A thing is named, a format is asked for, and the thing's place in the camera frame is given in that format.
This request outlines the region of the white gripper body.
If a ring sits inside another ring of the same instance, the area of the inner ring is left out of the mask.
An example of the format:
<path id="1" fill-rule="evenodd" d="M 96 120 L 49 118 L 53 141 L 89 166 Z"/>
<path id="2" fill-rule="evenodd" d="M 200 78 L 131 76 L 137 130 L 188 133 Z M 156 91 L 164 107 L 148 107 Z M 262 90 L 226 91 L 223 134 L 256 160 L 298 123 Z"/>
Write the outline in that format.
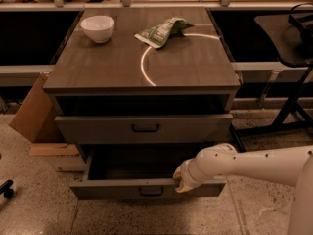
<path id="1" fill-rule="evenodd" d="M 200 171 L 194 159 L 183 161 L 180 167 L 182 173 L 180 182 L 185 181 L 188 185 L 194 186 L 194 189 L 211 179 L 211 176 Z"/>

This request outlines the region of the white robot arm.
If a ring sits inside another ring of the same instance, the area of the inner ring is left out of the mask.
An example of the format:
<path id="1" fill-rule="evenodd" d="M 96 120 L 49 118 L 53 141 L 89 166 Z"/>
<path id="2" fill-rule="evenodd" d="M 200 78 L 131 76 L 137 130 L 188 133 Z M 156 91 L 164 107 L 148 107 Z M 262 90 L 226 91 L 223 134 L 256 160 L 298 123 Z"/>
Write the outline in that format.
<path id="1" fill-rule="evenodd" d="M 313 147 L 239 153 L 228 143 L 200 150 L 178 166 L 173 178 L 184 193 L 222 175 L 239 175 L 295 188 L 287 235 L 313 235 Z"/>

